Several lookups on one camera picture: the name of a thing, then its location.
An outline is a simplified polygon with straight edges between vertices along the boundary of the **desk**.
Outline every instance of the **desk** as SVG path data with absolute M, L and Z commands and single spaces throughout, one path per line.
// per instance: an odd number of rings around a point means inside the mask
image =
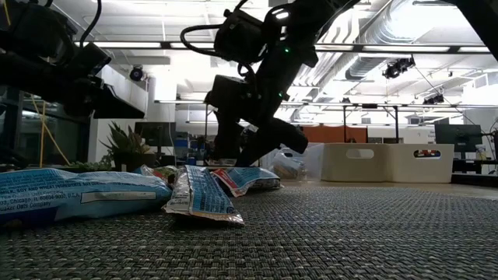
M 497 160 L 473 160 L 473 159 L 454 159 L 453 172 L 470 172 L 476 174 L 482 172 L 483 165 L 498 165 Z

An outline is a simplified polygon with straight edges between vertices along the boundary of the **yellow cable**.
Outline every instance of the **yellow cable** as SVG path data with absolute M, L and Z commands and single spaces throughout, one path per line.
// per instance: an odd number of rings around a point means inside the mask
M 50 139 L 52 139 L 52 142 L 54 143 L 55 148 L 59 151 L 59 153 L 61 154 L 61 156 L 64 158 L 64 161 L 66 162 L 66 164 L 70 165 L 71 163 L 64 156 L 64 153 L 61 151 L 61 148 L 59 148 L 59 146 L 57 145 L 57 142 L 55 141 L 54 136 L 52 136 L 52 134 L 50 133 L 50 129 L 48 129 L 47 124 L 45 124 L 45 116 L 41 116 L 40 115 L 40 111 L 38 110 L 37 103 L 34 101 L 33 94 L 31 95 L 31 101 L 33 102 L 34 109 L 37 111 L 38 116 L 40 116 L 40 118 L 42 120 L 41 123 L 45 127 L 45 130 L 47 130 L 48 136 L 50 137 Z
M 10 26 L 10 16 L 9 16 L 9 9 L 7 9 L 7 0 L 3 2 L 3 9 L 5 10 L 5 17 L 7 18 L 7 24 Z
M 41 118 L 41 144 L 40 144 L 40 168 L 44 166 L 44 143 L 45 143 L 45 101 L 44 101 L 44 109 Z

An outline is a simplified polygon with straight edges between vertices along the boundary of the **gray carpet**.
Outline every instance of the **gray carpet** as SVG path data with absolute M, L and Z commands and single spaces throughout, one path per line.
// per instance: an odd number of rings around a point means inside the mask
M 498 278 L 498 201 L 288 187 L 233 202 L 245 227 L 153 213 L 0 233 L 0 279 Z

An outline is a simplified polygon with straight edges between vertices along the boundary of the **bin handle hole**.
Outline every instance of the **bin handle hole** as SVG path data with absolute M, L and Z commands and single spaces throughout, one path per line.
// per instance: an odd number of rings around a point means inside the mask
M 349 149 L 345 156 L 348 159 L 372 159 L 375 156 L 375 153 L 371 149 Z
M 413 152 L 416 159 L 440 159 L 441 152 L 438 150 L 416 150 Z

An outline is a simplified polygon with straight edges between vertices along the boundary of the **potted plant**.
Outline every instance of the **potted plant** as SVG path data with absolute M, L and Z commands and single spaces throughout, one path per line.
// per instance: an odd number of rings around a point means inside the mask
M 142 144 L 142 136 L 132 131 L 128 126 L 128 135 L 115 122 L 109 124 L 109 145 L 105 145 L 114 158 L 117 171 L 133 172 L 142 165 L 154 167 L 156 155 L 150 153 L 150 147 Z

